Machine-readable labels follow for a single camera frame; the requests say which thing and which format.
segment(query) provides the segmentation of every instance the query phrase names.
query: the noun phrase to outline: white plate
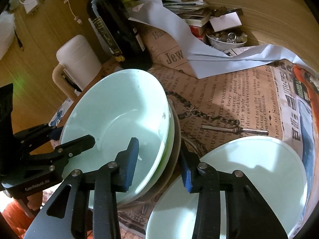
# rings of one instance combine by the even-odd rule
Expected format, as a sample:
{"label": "white plate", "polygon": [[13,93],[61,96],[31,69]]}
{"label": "white plate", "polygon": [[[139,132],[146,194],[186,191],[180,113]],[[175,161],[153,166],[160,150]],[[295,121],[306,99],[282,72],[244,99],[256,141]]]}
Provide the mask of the white plate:
{"label": "white plate", "polygon": [[[80,99],[64,127],[61,142],[90,134],[95,146],[72,157],[64,168],[65,178],[78,168],[83,172],[99,169],[126,150],[132,137],[139,140],[139,159],[132,186],[116,194],[119,205],[131,201],[147,185],[156,171],[167,141],[168,102],[159,81],[137,69],[115,72],[96,83]],[[90,193],[89,207],[93,208]]]}
{"label": "white plate", "polygon": [[174,143],[174,133],[175,133],[175,131],[174,131],[175,130],[174,117],[173,117],[173,112],[172,112],[171,106],[169,106],[169,113],[170,113],[170,118],[169,118],[169,130],[168,130],[167,142],[166,142],[166,146],[165,146],[164,153],[163,153],[162,159],[160,161],[160,164],[158,165],[158,167],[157,167],[155,173],[153,174],[152,178],[150,179],[150,181],[142,189],[142,191],[140,193],[138,193],[133,198],[133,200],[143,196],[157,182],[157,180],[162,175],[162,173],[163,173],[163,171],[168,163],[169,157],[171,156],[173,143]]}
{"label": "white plate", "polygon": [[[242,170],[267,201],[290,235],[305,206],[307,179],[297,153],[271,137],[251,136],[226,143],[201,158],[218,171]],[[181,177],[156,204],[146,239],[191,239],[198,194],[189,194]],[[225,194],[221,192],[221,236],[226,238]]]}
{"label": "white plate", "polygon": [[166,186],[166,184],[170,181],[173,175],[173,172],[175,170],[175,167],[178,161],[179,152],[181,149],[181,125],[178,119],[178,114],[174,108],[173,101],[168,99],[168,103],[173,113],[174,128],[175,128],[173,148],[172,148],[168,163],[162,175],[158,178],[156,183],[143,196],[137,198],[135,201],[132,201],[129,204],[118,207],[117,209],[119,211],[128,211],[133,208],[139,207],[143,205],[144,203],[152,200]]}

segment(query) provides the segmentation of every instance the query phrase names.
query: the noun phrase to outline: small bowl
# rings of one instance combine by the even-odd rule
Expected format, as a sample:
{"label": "small bowl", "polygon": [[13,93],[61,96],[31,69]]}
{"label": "small bowl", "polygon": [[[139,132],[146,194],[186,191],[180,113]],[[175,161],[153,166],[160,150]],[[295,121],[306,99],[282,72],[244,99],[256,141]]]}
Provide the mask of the small bowl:
{"label": "small bowl", "polygon": [[227,43],[227,42],[222,42],[219,40],[215,40],[213,38],[211,38],[210,36],[208,36],[206,34],[206,36],[208,37],[209,43],[211,44],[212,47],[220,50],[220,51],[224,51],[224,50],[228,50],[228,49],[232,49],[232,48],[238,48],[238,47],[244,47],[245,46],[245,42],[243,43]]}

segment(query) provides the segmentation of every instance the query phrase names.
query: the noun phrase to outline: stack of bowls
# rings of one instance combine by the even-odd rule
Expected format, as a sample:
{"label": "stack of bowls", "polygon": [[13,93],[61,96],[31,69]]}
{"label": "stack of bowls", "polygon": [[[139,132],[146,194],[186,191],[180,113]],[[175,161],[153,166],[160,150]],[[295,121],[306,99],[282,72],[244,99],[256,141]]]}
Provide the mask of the stack of bowls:
{"label": "stack of bowls", "polygon": [[[116,193],[119,207],[155,196],[173,173],[181,140],[178,117],[162,85],[145,71],[118,71],[87,91],[68,118],[60,142],[88,134],[95,138],[95,146],[71,157],[63,178],[74,169],[97,170],[126,150],[132,137],[139,140],[132,186],[126,193]],[[93,199],[91,191],[90,208]]]}

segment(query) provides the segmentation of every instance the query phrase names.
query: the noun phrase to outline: dark glass bottle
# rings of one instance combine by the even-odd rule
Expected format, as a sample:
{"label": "dark glass bottle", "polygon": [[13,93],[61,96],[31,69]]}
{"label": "dark glass bottle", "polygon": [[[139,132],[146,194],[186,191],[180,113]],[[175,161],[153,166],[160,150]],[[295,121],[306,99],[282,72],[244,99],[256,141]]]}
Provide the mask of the dark glass bottle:
{"label": "dark glass bottle", "polygon": [[151,56],[120,0],[89,0],[87,13],[123,68],[148,70]]}

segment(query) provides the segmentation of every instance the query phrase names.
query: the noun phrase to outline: white lid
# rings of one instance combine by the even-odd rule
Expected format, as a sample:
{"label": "white lid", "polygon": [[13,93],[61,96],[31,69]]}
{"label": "white lid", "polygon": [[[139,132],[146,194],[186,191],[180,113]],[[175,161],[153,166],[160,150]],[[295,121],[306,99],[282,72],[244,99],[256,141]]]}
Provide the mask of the white lid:
{"label": "white lid", "polygon": [[82,35],[77,35],[56,52],[56,58],[61,64],[70,66],[85,56],[91,49],[87,39]]}

